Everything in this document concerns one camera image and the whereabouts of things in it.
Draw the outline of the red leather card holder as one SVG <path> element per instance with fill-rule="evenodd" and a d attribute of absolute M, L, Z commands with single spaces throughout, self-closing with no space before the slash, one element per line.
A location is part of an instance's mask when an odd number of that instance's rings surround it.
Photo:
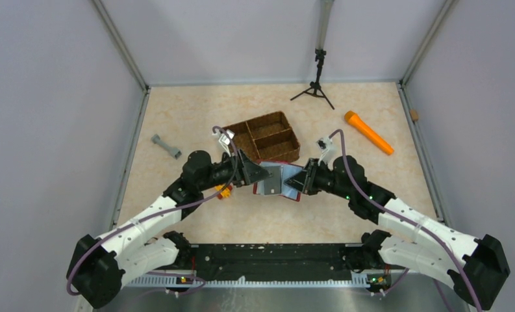
<path fill-rule="evenodd" d="M 254 184 L 253 194 L 281 196 L 295 202 L 300 201 L 301 193 L 284 182 L 288 178 L 300 173 L 303 169 L 302 166 L 281 161 L 261 161 L 259 165 L 265 168 L 270 173 L 270 176 Z"/>

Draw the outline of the dark grey credit card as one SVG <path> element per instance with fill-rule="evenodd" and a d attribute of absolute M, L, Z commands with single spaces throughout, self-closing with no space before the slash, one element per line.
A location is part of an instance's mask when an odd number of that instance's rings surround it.
<path fill-rule="evenodd" d="M 279 195 L 282 192 L 282 166 L 269 166 L 266 170 L 269 177 L 263 180 L 263 195 Z"/>

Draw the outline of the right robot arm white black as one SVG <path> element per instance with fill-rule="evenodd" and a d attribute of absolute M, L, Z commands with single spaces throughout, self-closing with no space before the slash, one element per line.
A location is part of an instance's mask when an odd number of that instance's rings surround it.
<path fill-rule="evenodd" d="M 429 276 L 481 311 L 493 307 L 510 275 L 497 238 L 459 232 L 411 208 L 393 192 L 368 181 L 352 156 L 336 158 L 332 168 L 309 159 L 284 183 L 309 196 L 326 192 L 347 200 L 355 215 L 380 226 L 365 243 L 383 263 Z"/>

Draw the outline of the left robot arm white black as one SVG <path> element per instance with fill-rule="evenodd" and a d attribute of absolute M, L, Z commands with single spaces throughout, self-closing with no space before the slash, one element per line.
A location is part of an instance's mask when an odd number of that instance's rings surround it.
<path fill-rule="evenodd" d="M 180 177 L 149 207 L 113 230 L 78 240 L 66 273 L 68 294 L 82 296 L 96 309 L 106 306 L 132 280 L 186 254 L 190 245 L 177 232 L 151 239 L 207 202 L 204 191 L 248 186 L 269 175 L 242 150 L 224 153 L 220 162 L 212 162 L 206 151 L 192 152 Z"/>

